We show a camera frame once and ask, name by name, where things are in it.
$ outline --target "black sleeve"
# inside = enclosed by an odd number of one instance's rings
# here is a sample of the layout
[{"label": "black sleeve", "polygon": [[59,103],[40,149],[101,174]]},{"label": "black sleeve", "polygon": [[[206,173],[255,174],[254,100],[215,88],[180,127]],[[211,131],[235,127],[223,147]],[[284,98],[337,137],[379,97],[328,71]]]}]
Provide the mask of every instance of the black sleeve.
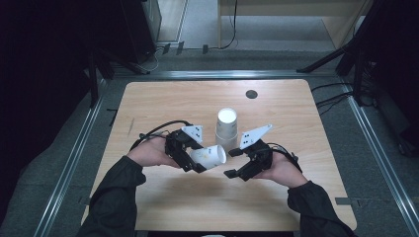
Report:
[{"label": "black sleeve", "polygon": [[89,215],[77,236],[134,235],[135,190],[145,183],[142,167],[124,156],[106,174],[93,194]]},{"label": "black sleeve", "polygon": [[311,181],[289,189],[288,205],[300,213],[301,237],[355,236],[351,228],[336,215],[326,191]]}]

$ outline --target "electrical cord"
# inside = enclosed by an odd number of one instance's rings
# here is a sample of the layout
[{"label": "electrical cord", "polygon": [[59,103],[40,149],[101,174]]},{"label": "electrical cord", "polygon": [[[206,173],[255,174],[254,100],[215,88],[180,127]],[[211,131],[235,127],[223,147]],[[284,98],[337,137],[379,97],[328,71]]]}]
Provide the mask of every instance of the electrical cord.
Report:
[{"label": "electrical cord", "polygon": [[350,95],[347,95],[347,96],[342,96],[341,98],[339,98],[339,100],[338,100],[338,101],[336,101],[336,102],[331,102],[331,103],[327,104],[327,105],[331,105],[331,106],[330,106],[327,110],[325,110],[325,111],[323,111],[322,113],[320,113],[320,115],[322,116],[322,115],[326,114],[327,112],[329,112],[330,110],[332,110],[332,108],[333,108],[334,106],[336,106],[337,104],[339,104],[339,103],[343,102],[343,100],[345,100],[345,99],[347,99],[347,98],[349,98],[349,97],[350,97]]},{"label": "electrical cord", "polygon": [[352,96],[352,95],[353,95],[353,92],[345,92],[345,93],[339,94],[337,96],[331,97],[329,99],[326,99],[324,101],[317,102],[315,105],[316,105],[317,108],[321,108],[321,107],[323,107],[322,104],[327,104],[327,103],[332,102],[334,100],[340,99],[341,97],[347,98],[348,96]]},{"label": "electrical cord", "polygon": [[168,139],[168,137],[162,135],[165,132],[170,133],[169,130],[158,131],[158,132],[150,134],[148,137],[145,137],[144,140],[149,140],[149,139],[152,139],[154,137],[161,137],[161,138],[167,138]]},{"label": "electrical cord", "polygon": [[[139,68],[139,69],[141,69],[141,70],[143,70],[143,71],[146,71],[146,72],[152,72],[152,71],[154,71],[155,69],[157,69],[158,68],[158,66],[159,66],[159,64],[160,64],[160,62],[159,62],[159,60],[158,60],[158,58],[157,58],[157,56],[156,56],[156,53],[158,52],[158,51],[160,51],[160,50],[162,50],[163,49],[163,47],[157,47],[158,49],[153,53],[153,56],[154,56],[154,60],[155,60],[155,62],[156,62],[156,65],[153,67],[153,68],[151,68],[151,69],[149,69],[149,68],[146,68],[146,67],[143,67],[143,66],[141,66],[140,64],[137,64],[137,63],[133,63],[132,65],[133,66],[135,66],[136,68]],[[149,57],[147,57],[143,62],[141,62],[141,64],[142,63],[144,63],[144,62],[146,62],[147,60],[149,59]]]},{"label": "electrical cord", "polygon": [[314,87],[313,89],[311,89],[311,92],[316,91],[316,90],[318,90],[320,88],[331,87],[331,86],[339,86],[339,85],[340,86],[342,86],[342,85],[350,85],[350,86],[352,86],[353,84],[352,83],[347,83],[347,82],[339,82],[339,83],[326,84],[326,85],[321,85],[321,86]]},{"label": "electrical cord", "polygon": [[149,132],[147,132],[147,134],[141,133],[139,135],[139,139],[132,145],[132,147],[131,147],[130,150],[132,150],[133,148],[135,148],[137,145],[141,144],[142,141],[147,140],[147,139],[149,139],[152,136],[161,135],[161,133],[159,134],[159,133],[155,133],[155,132],[158,131],[159,129],[165,127],[165,126],[168,126],[168,125],[171,125],[171,124],[175,124],[175,123],[183,123],[184,125],[191,125],[190,123],[188,123],[185,120],[172,120],[172,121],[168,121],[166,123],[163,123],[163,124],[157,126],[156,128],[150,130]]},{"label": "electrical cord", "polygon": [[[227,4],[228,4],[228,11],[229,12],[231,12],[231,4],[230,4],[230,0],[227,0]],[[230,15],[228,15],[228,20],[230,20],[230,25],[231,25],[231,27],[234,29],[234,23],[233,23],[233,21],[231,21],[231,16]]]},{"label": "electrical cord", "polygon": [[226,46],[223,46],[223,47],[210,47],[210,49],[221,49],[221,50],[224,50],[224,49],[227,49],[228,47],[231,46],[231,44],[234,42],[234,40],[236,38],[236,18],[237,18],[237,0],[235,0],[235,3],[234,3],[234,20],[233,20],[233,24],[232,24],[232,27],[233,27],[233,38],[231,39],[231,42],[228,45],[226,45]]},{"label": "electrical cord", "polygon": [[274,142],[268,142],[268,143],[266,143],[267,145],[275,145],[275,146],[281,146],[280,144],[278,144],[278,143],[274,143]]},{"label": "electrical cord", "polygon": [[[346,96],[342,96],[342,97],[340,97],[340,98],[338,98],[338,99],[336,99],[336,100],[338,100],[338,101],[340,101],[340,100],[342,100],[342,98],[347,98]],[[323,108],[323,107],[326,107],[326,106],[329,106],[329,105],[332,105],[332,106],[334,106],[335,104],[337,105],[338,103],[337,103],[337,101],[330,101],[330,102],[327,102],[327,103],[325,103],[325,104],[322,104],[321,106],[318,106],[317,108],[318,109],[321,109],[321,108]]]}]

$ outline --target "wooden table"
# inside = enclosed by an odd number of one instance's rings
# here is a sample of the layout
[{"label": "wooden table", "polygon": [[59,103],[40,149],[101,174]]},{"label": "wooden table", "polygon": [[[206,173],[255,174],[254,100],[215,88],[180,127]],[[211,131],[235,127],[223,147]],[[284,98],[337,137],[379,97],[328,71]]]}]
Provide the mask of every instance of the wooden table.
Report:
[{"label": "wooden table", "polygon": [[[256,99],[246,98],[254,90]],[[323,125],[304,80],[134,82],[126,86],[118,116],[92,190],[125,154],[141,132],[174,119],[204,126],[204,147],[215,143],[220,109],[234,108],[239,132],[271,123],[265,142],[284,145],[299,157],[307,176],[330,195],[338,216],[355,229],[347,194]],[[169,130],[179,129],[169,126]],[[229,180],[223,171],[249,159],[228,157],[224,165],[201,174],[171,167],[144,169],[147,182],[137,188],[136,229],[160,231],[294,231],[299,215],[287,206],[287,189],[272,181]]]},{"label": "wooden table", "polygon": [[[221,47],[221,16],[234,16],[235,1],[217,1],[218,47]],[[333,44],[339,48],[372,4],[373,0],[240,0],[237,16],[319,16]]]}]

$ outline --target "white cup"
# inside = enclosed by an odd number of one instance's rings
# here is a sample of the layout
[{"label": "white cup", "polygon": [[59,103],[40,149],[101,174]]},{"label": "white cup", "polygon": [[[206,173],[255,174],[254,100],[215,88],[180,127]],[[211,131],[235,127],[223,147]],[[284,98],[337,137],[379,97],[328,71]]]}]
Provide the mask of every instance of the white cup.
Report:
[{"label": "white cup", "polygon": [[220,145],[192,150],[190,156],[196,163],[200,163],[207,170],[224,164],[227,158],[224,149]]},{"label": "white cup", "polygon": [[224,139],[218,134],[215,134],[215,143],[221,145],[225,152],[228,153],[228,151],[237,148],[237,133],[233,138],[230,139]]},{"label": "white cup", "polygon": [[231,108],[224,108],[218,112],[215,133],[222,139],[237,136],[237,112]]}]

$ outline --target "person's hand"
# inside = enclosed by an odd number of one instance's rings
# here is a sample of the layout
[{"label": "person's hand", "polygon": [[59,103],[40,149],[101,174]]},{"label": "person's hand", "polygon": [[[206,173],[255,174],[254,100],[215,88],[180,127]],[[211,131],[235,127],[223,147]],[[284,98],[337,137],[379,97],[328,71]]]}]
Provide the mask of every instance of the person's hand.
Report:
[{"label": "person's hand", "polygon": [[305,176],[283,154],[274,152],[271,169],[263,171],[253,179],[266,179],[289,188],[296,188],[308,182]]},{"label": "person's hand", "polygon": [[179,165],[164,152],[166,139],[154,137],[142,142],[126,155],[142,167],[167,165],[180,168]]}]

